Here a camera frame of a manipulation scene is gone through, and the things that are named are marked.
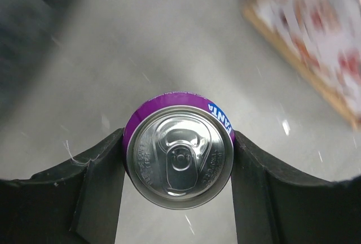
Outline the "purple Fanta can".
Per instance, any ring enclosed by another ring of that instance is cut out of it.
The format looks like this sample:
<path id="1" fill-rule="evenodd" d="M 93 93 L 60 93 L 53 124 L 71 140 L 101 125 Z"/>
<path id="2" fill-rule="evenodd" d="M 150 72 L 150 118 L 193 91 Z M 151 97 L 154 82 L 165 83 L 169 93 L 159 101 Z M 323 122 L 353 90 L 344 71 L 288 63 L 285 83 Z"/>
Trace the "purple Fanta can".
<path id="1" fill-rule="evenodd" d="M 234 162 L 235 133 L 211 100 L 172 91 L 144 102 L 122 139 L 131 182 L 150 202 L 171 210 L 201 206 L 225 187 Z"/>

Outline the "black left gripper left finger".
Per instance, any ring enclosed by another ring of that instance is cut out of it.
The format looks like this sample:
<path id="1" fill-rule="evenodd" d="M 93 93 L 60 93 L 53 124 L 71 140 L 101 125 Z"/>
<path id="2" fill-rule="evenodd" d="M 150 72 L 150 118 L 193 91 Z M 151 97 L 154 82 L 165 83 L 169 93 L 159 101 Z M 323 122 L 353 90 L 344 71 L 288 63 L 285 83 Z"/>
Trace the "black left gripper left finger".
<path id="1" fill-rule="evenodd" d="M 27 180 L 1 180 L 2 243 L 114 243 L 125 169 L 122 129 Z"/>

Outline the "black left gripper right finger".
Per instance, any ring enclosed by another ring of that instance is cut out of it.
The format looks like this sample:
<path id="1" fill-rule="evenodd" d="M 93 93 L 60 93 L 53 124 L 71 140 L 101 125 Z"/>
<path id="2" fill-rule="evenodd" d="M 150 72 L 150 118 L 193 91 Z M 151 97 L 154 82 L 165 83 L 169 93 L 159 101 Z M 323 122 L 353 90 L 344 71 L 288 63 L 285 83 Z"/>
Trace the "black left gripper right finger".
<path id="1" fill-rule="evenodd" d="M 360 242 L 360 177 L 317 178 L 235 132 L 231 185 L 238 243 Z"/>

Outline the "brown canvas tote bag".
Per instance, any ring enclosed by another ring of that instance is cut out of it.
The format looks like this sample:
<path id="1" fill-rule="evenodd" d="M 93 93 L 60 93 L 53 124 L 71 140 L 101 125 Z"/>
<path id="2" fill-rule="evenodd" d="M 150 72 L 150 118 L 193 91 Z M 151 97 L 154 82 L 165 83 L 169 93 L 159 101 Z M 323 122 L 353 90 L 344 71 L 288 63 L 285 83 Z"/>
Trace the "brown canvas tote bag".
<path id="1" fill-rule="evenodd" d="M 243 15 L 360 128 L 360 0 L 248 0 Z"/>

